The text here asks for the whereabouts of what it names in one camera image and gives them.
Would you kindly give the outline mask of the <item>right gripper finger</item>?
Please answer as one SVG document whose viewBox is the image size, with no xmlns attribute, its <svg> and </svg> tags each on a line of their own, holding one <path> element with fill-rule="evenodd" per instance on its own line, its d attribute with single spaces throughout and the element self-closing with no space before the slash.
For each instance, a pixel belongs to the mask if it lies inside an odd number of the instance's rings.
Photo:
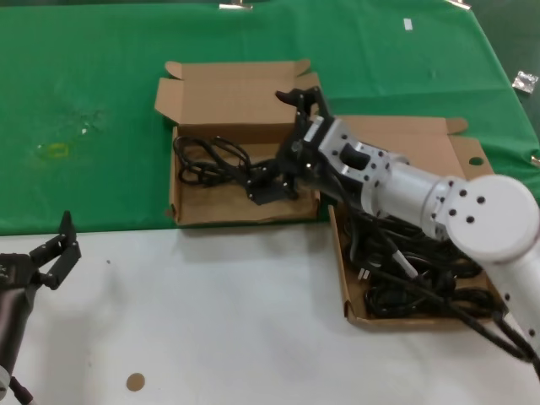
<svg viewBox="0 0 540 405">
<path fill-rule="evenodd" d="M 294 114 L 295 127 L 307 127 L 311 122 L 311 110 L 315 105 L 317 115 L 322 119 L 324 127 L 332 125 L 332 114 L 329 105 L 319 86 L 308 89 L 291 89 L 289 92 L 276 91 L 275 96 L 286 105 L 291 105 L 296 109 Z"/>
<path fill-rule="evenodd" d="M 276 162 L 260 162 L 251 167 L 246 181 L 246 194 L 259 206 L 299 198 L 295 176 L 281 171 Z"/>
</svg>

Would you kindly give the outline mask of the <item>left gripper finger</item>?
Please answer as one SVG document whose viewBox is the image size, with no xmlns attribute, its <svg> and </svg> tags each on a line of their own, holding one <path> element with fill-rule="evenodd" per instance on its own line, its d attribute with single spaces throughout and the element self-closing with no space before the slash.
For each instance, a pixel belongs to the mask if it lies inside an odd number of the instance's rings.
<svg viewBox="0 0 540 405">
<path fill-rule="evenodd" d="M 81 256 L 72 215 L 65 211 L 58 235 L 30 252 L 35 267 L 31 283 L 57 290 Z"/>
</svg>

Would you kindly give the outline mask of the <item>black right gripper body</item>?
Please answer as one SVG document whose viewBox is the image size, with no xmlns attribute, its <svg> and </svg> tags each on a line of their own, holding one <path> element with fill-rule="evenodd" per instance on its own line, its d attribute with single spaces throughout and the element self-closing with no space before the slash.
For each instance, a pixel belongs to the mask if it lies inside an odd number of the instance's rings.
<svg viewBox="0 0 540 405">
<path fill-rule="evenodd" d="M 278 171 L 286 193 L 298 193 L 300 186 L 321 193 L 337 193 L 338 187 L 327 168 L 324 157 L 313 143 L 324 119 L 297 114 L 292 132 L 286 137 L 276 154 Z"/>
</svg>

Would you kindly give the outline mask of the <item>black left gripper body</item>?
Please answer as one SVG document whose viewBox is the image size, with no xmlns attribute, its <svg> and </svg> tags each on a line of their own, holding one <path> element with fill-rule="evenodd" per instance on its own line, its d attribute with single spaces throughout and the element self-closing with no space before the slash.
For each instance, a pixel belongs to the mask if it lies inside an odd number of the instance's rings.
<svg viewBox="0 0 540 405">
<path fill-rule="evenodd" d="M 38 267 L 29 255 L 1 254 L 1 291 L 26 288 L 36 279 Z"/>
</svg>

